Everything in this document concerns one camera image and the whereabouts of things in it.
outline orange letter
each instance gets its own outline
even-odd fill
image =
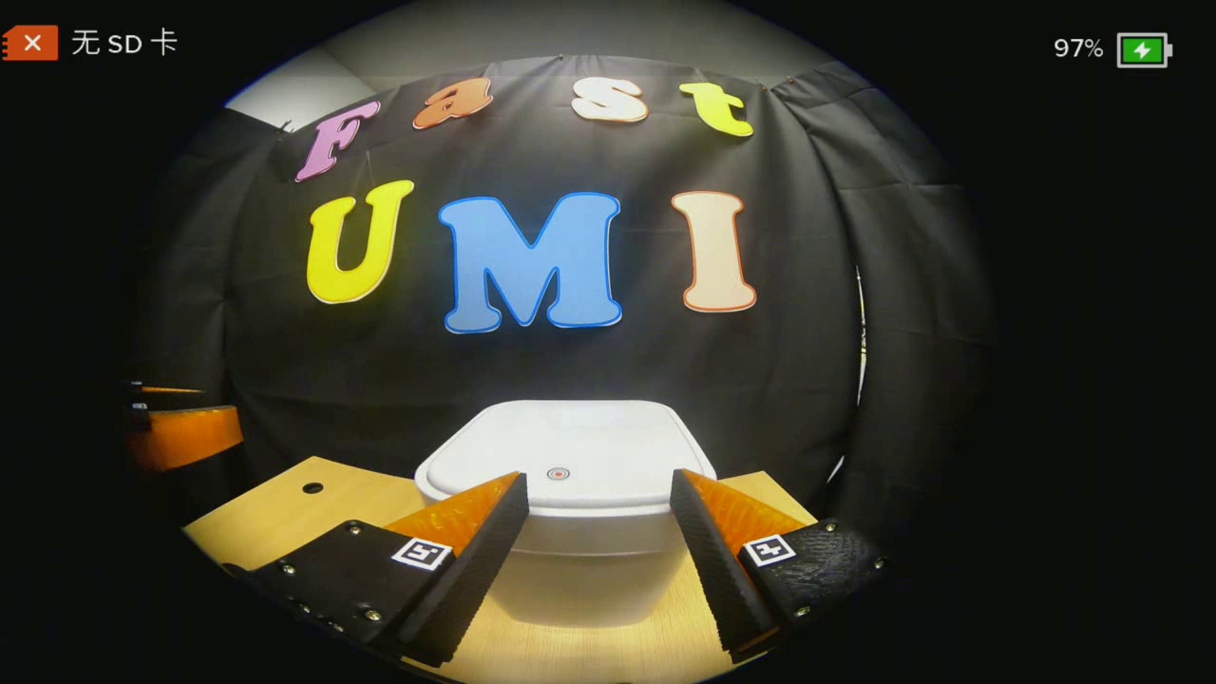
[[[490,79],[471,78],[427,97],[427,108],[413,118],[413,128],[422,130],[439,125],[456,117],[467,117],[482,111],[494,101],[490,96]]]
[[[570,102],[585,119],[640,122],[649,116],[646,103],[635,97],[642,89],[627,80],[591,77],[574,84],[578,99]]]
[[[682,192],[671,206],[688,219],[692,237],[692,286],[685,305],[694,312],[742,312],[756,303],[756,291],[743,281],[734,214],[743,202],[725,192]]]

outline white storage box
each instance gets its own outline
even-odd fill
[[[686,551],[671,473],[716,478],[680,416],[653,402],[507,402],[415,475],[427,505],[512,471],[530,514],[490,596],[513,618],[613,627],[646,618]]]

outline pink letter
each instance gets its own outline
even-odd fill
[[[295,174],[295,183],[332,169],[333,164],[338,163],[338,159],[333,158],[333,146],[345,150],[359,131],[359,119],[373,117],[378,111],[379,102],[368,102],[316,124],[316,142],[308,153],[304,168]]]

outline red x icon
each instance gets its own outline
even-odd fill
[[[60,27],[15,26],[4,34],[4,61],[54,62],[60,58]]]

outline letter u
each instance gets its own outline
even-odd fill
[[[364,260],[350,270],[338,268],[338,243],[342,241],[343,220],[355,208],[355,198],[342,197],[326,202],[313,212],[308,287],[314,297],[326,304],[344,304],[358,302],[376,290],[384,280],[393,257],[401,198],[412,191],[413,181],[396,180],[367,194],[367,203],[372,207],[367,252]]]

